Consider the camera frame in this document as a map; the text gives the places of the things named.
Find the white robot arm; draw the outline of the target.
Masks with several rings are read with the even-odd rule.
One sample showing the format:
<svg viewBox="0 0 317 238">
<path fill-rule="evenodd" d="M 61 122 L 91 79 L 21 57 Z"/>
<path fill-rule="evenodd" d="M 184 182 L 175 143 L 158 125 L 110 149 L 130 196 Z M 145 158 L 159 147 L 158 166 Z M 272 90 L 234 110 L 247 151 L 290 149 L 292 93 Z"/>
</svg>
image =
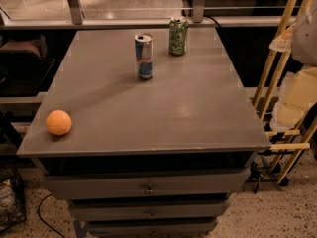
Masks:
<svg viewBox="0 0 317 238">
<path fill-rule="evenodd" d="M 288 72 L 279 89 L 269 126 L 286 132 L 317 103 L 317 5 L 313 2 L 269 45 L 274 51 L 291 52 L 302 64 L 298 72 Z"/>
</svg>

